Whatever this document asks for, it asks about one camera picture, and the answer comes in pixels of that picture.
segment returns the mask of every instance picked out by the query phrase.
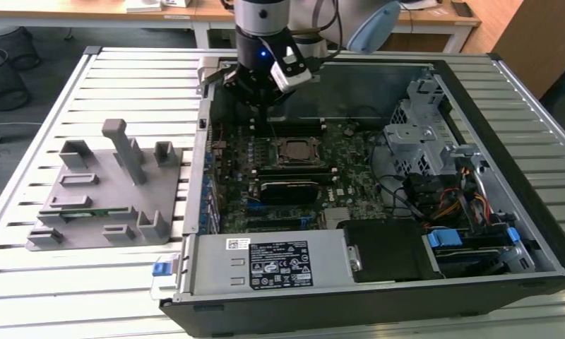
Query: wooden desk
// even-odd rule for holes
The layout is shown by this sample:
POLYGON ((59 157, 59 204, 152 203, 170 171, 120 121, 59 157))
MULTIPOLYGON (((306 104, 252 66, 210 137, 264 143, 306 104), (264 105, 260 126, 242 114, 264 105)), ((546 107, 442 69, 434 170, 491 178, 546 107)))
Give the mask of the wooden desk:
MULTIPOLYGON (((191 28, 198 48, 203 49, 210 48, 210 29, 234 29, 234 21, 234 15, 224 10, 220 0, 194 0, 188 8, 166 7, 162 12, 147 13, 126 13, 124 0, 0 1, 0 25, 191 28)), ((414 11, 414 27, 410 14, 403 13, 394 32, 450 35, 448 42, 443 42, 444 52, 460 52, 471 30, 479 24, 479 19, 458 16, 450 0, 444 0, 435 9, 414 11)))
MULTIPOLYGON (((199 48, 210 48, 207 38, 210 29, 234 29, 235 17, 224 10, 220 0, 195 0, 194 29, 199 48)), ((451 1, 428 10, 412 12, 412 25, 408 12, 400 14, 395 33, 415 33, 428 35, 451 35, 444 52, 459 53, 468 39, 471 30, 480 25, 480 19, 458 16, 451 1)))
POLYGON ((127 13, 124 0, 0 0, 0 25, 192 28, 196 8, 127 13))
POLYGON ((484 23, 463 52, 498 53, 542 98, 565 72, 565 0, 467 2, 484 23))

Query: gray carpet floor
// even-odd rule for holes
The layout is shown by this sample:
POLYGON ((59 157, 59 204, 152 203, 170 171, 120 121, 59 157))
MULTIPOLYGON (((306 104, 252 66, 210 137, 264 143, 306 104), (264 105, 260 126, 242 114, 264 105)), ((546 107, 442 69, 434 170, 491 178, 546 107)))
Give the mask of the gray carpet floor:
MULTIPOLYGON (((0 112, 3 122, 43 122, 59 97, 63 86, 79 62, 82 53, 90 45, 107 47, 182 47, 195 48, 195 34, 184 30, 150 30, 128 28, 76 28, 74 39, 64 40, 67 28, 30 28, 34 44, 43 59, 39 67, 22 72, 34 100, 14 112, 0 112)), ((214 38, 211 45, 228 48, 230 42, 214 38)), ((565 111, 565 102, 558 104, 554 97, 548 103, 551 110, 565 111)), ((39 126, 0 126, 0 194, 23 158, 39 126)))

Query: warning label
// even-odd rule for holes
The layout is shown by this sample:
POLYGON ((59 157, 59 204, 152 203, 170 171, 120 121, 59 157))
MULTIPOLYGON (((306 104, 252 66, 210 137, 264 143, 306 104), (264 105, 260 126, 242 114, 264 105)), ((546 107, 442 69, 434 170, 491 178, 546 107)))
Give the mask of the warning label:
POLYGON ((314 286, 308 242, 271 242, 250 245, 254 290, 314 286))

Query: mesh trash bin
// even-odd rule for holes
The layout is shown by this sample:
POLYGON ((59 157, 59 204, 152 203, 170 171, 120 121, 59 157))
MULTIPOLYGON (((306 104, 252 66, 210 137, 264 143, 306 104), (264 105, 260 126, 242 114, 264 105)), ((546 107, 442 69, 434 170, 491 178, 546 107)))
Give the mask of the mesh trash bin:
POLYGON ((0 49, 6 50, 12 66, 19 70, 32 69, 42 59, 26 27, 0 26, 0 49))
POLYGON ((19 108, 30 98, 22 77, 8 63, 8 53, 0 49, 0 111, 19 108))

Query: gray fixture plate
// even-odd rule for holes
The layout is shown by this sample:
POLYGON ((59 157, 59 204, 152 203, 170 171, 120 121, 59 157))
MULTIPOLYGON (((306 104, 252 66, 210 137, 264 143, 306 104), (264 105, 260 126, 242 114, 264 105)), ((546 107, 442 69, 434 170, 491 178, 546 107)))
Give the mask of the gray fixture plate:
POLYGON ((128 208, 134 206, 138 213, 144 212, 147 214, 151 222, 159 210, 164 221, 168 223, 167 234, 163 237, 147 239, 139 231, 135 217, 115 220, 112 217, 95 216, 75 218, 68 223, 51 223, 50 225, 44 225, 39 221, 34 230, 44 230, 47 227, 54 227, 63 234, 63 241, 60 243, 43 244, 42 248, 35 243, 27 242, 26 248, 30 251, 159 245, 170 241, 183 150, 180 148, 175 149, 179 157, 176 165, 163 167, 158 166, 154 149, 143 149, 142 151, 144 157, 143 170, 147 173, 147 183, 144 185, 134 185, 126 168, 118 163, 115 150, 95 150, 95 157, 86 158, 88 169, 83 172, 72 172, 67 166, 63 166, 43 210, 55 210, 50 206, 55 196, 60 198, 88 196, 92 199, 91 209, 128 208), (63 175, 82 173, 95 173, 99 177, 98 184, 68 187, 60 184, 63 175), (103 235, 106 225, 128 225, 135 238, 110 242, 103 235))

